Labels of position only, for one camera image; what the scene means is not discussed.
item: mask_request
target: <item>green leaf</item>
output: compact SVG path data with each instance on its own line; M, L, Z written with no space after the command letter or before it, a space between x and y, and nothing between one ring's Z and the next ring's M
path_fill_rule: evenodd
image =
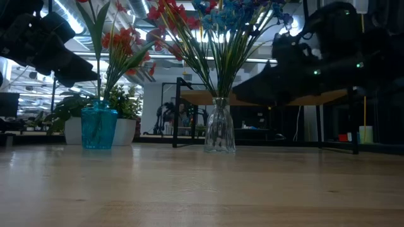
M95 31L95 25L94 22L92 21L90 15L88 15L87 11L83 8L83 6L81 5L81 3L79 3L78 1L76 1L76 5L78 10L81 13L81 16L84 19L84 22L87 25L87 29L90 32L91 35L91 40L93 41L93 46L94 46L94 51L95 51L95 55L97 56L97 51L100 49L101 47L101 37L97 36L97 33Z
M98 37L97 43L95 43L93 40L96 59L101 58L101 50L102 50L101 36L102 36L102 30L104 28L105 18L107 17L109 5L110 2L107 2L104 6L102 6L100 11L98 12L97 21L95 22L94 26L95 36Z

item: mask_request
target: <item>white container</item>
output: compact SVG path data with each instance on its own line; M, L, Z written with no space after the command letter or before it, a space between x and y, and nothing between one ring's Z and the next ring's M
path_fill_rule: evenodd
M129 119L118 119L116 122L113 146L130 145L136 131L136 121Z
M365 126L359 126L359 138L360 143L373 143L373 127L366 126L366 138L365 138Z
M71 117L64 123L64 137L67 145L81 144L81 117Z

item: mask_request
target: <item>bouquet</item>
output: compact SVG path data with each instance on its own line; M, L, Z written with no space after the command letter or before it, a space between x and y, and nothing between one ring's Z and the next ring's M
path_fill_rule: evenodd
M213 97L229 96L238 70L266 43L254 46L267 29L282 24L288 27L293 22L282 11L285 0L220 0L218 3L193 0L192 3L196 17L187 17L184 6L178 6L175 0L158 0L158 7L150 8L148 18L160 25L148 36L156 40L155 49L166 48L177 60L183 59ZM277 22L268 26L273 17ZM210 52L217 73L216 86L207 61Z
M92 12L92 17L85 11L81 3L88 2ZM126 12L125 8L116 1L116 8L119 12ZM107 69L107 84L104 91L104 98L108 100L109 93L119 78L124 73L134 74L135 68L142 62L150 60L148 56L148 49L153 45L150 42L142 47L144 40L140 39L140 34L134 28L121 28L120 33L114 33L114 25L117 18L115 14L114 22L112 24L111 32L105 34L102 38L102 30L104 28L105 17L108 13L110 2L106 3L95 15L92 0L77 0L76 5L86 23L88 31L92 37L95 58L97 59L97 73L98 73L98 97L101 97L101 79L100 79L100 58L102 48L109 50L109 66Z

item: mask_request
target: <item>cable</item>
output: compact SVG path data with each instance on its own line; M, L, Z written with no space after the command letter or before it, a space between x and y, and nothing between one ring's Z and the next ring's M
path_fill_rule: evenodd
M300 110L302 106L299 106L299 111L297 112L297 120L296 120L296 133L295 136L293 137L292 141L297 141L297 133L299 132L299 116L300 116Z
M17 78L15 78L12 82L10 82L10 83L8 83L6 86L4 86L4 88L2 88L2 90L0 90L0 91L3 91L3 90L6 89L7 87L11 86L15 81L17 81L17 79L19 79L19 78L25 73L25 71L26 71L27 69L28 69L28 66L25 67L24 71L23 71L20 75L18 75Z

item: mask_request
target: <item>blue glass vase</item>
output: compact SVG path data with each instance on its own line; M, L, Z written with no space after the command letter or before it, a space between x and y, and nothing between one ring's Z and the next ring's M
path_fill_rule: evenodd
M110 149L115 136L118 112L107 101L95 100L81 110L81 140L85 149Z

